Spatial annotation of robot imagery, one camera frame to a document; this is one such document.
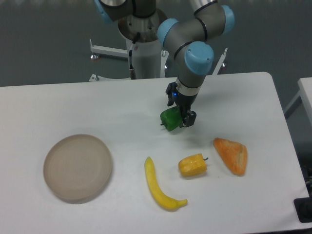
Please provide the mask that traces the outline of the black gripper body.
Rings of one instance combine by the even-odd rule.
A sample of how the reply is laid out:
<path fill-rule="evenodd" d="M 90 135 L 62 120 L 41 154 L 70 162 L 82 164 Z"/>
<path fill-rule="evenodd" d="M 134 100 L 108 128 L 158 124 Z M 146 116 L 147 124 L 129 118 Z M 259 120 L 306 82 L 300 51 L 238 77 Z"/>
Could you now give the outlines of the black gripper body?
<path fill-rule="evenodd" d="M 179 108 L 181 116 L 186 117 L 197 97 L 197 88 L 186 87 L 180 82 L 173 82 L 172 86 L 173 101 Z"/>

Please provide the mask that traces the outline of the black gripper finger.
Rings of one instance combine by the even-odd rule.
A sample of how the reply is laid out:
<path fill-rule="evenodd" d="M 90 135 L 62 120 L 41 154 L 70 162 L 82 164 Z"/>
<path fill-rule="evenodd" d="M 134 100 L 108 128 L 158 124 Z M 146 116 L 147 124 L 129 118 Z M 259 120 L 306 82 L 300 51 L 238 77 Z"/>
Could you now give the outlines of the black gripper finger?
<path fill-rule="evenodd" d="M 188 110 L 187 112 L 184 112 L 181 114 L 182 121 L 179 125 L 180 128 L 182 127 L 190 127 L 193 126 L 196 119 L 196 112 Z"/>
<path fill-rule="evenodd" d="M 176 82 L 171 82 L 168 84 L 166 88 L 166 95 L 168 96 L 168 103 L 167 106 L 172 106 L 174 104 L 174 96 L 176 95 L 176 87 L 177 83 Z"/>

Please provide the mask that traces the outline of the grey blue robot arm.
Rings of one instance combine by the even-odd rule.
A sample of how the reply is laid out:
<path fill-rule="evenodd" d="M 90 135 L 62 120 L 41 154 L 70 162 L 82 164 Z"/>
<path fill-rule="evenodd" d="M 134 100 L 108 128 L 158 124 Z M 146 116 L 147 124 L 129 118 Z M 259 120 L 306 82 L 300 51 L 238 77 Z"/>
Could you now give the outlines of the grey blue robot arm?
<path fill-rule="evenodd" d="M 160 75 L 161 52 L 173 57 L 178 67 L 176 81 L 168 84 L 168 109 L 160 115 L 168 131 L 190 127 L 196 113 L 191 109 L 214 60 L 208 40 L 234 27 L 230 7 L 216 0 L 190 2 L 194 18 L 181 23 L 169 19 L 154 0 L 97 0 L 95 7 L 104 22 L 118 22 L 127 41 L 130 78 L 156 78 Z"/>

